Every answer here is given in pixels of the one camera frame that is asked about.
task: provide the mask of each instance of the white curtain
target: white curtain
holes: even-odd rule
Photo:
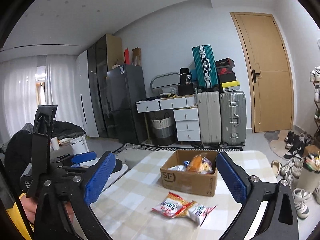
[[[0,63],[0,131],[4,142],[27,122],[34,122],[37,110],[36,66],[37,57],[22,57]]]
[[[80,103],[75,93],[76,56],[48,55],[45,96],[48,105],[58,105],[56,120],[83,128]]]

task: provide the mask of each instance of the checkered tablecloth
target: checkered tablecloth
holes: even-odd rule
[[[91,208],[113,240],[214,240],[228,228],[241,204],[236,203],[218,174],[214,197],[172,191],[188,201],[195,200],[207,207],[218,205],[201,227],[188,218],[168,219],[152,212],[169,190],[162,186],[160,167],[173,151],[156,151],[145,157],[133,169],[104,191]],[[259,151],[228,152],[249,175],[262,181],[277,182],[266,156]],[[267,202],[263,202],[246,239],[254,236]]]

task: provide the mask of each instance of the metal screw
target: metal screw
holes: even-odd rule
[[[288,182],[285,180],[285,179],[281,179],[281,184],[283,186],[287,186],[288,185]]]
[[[44,182],[45,186],[49,186],[50,184],[51,184],[51,180],[49,180],[49,179]]]
[[[79,175],[73,177],[74,182],[79,182],[80,180],[81,180],[81,177]]]
[[[250,179],[251,179],[253,182],[259,181],[259,178],[258,178],[256,175],[250,176]]]

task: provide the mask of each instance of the food wrapper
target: food wrapper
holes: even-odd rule
[[[189,203],[179,195],[169,192],[166,199],[152,210],[160,212],[166,217],[175,218],[187,208],[186,205]]]
[[[177,165],[171,168],[168,168],[171,171],[186,171],[186,167],[184,165]]]
[[[190,161],[184,161],[183,162],[184,166],[186,166],[186,167],[189,165],[189,163],[190,163]]]
[[[160,212],[166,217],[188,217],[198,226],[201,226],[207,215],[215,209],[214,207],[205,207],[196,201],[186,201],[179,195],[169,192],[167,198],[152,210]]]
[[[205,207],[196,201],[192,201],[186,208],[187,217],[191,218],[198,226],[201,226],[207,215],[210,214],[214,207]]]
[[[193,157],[191,162],[187,166],[187,171],[197,172],[201,174],[210,174],[212,173],[212,163],[206,157],[197,155]]]

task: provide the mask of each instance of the wooden door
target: wooden door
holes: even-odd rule
[[[283,41],[272,15],[238,14],[234,17],[249,61],[254,131],[291,129],[292,78]]]

